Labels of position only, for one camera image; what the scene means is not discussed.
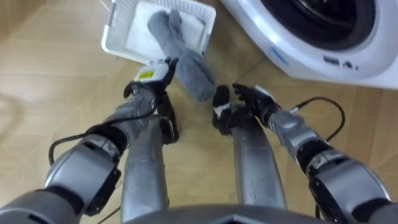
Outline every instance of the white towel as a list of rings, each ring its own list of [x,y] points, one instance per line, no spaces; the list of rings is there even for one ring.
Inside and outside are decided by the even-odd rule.
[[[149,60],[165,58],[155,37],[147,27],[150,17],[159,11],[170,13],[171,9],[150,2],[140,1],[131,24],[126,48],[147,57]],[[179,12],[182,20],[181,31],[187,47],[198,50],[205,26],[195,16]]]

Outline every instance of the robotic hand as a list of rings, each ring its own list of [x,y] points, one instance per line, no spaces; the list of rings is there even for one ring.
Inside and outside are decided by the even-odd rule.
[[[239,96],[239,100],[245,102],[254,116],[258,117],[264,126],[267,126],[269,116],[280,109],[274,97],[265,89],[255,86],[246,87],[241,84],[232,85],[234,92]]]

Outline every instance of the white laundry basket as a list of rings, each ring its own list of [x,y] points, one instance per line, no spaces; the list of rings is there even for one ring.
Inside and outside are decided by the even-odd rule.
[[[196,51],[201,54],[205,52],[215,23],[216,10],[211,6],[191,0],[112,0],[109,21],[105,25],[101,43],[105,52],[145,64],[151,61],[125,47],[139,1],[176,9],[202,21],[205,25],[205,35],[202,35]]]

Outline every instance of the metal cylinder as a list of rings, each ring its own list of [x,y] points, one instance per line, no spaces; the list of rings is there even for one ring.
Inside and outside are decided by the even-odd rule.
[[[239,202],[286,208],[271,145],[256,119],[232,130]]]
[[[159,119],[153,118],[131,143],[126,161],[121,223],[168,207]]]

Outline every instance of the front-load washer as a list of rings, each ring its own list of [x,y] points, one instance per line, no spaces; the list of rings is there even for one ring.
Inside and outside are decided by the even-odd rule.
[[[294,78],[398,89],[398,0],[221,0]]]

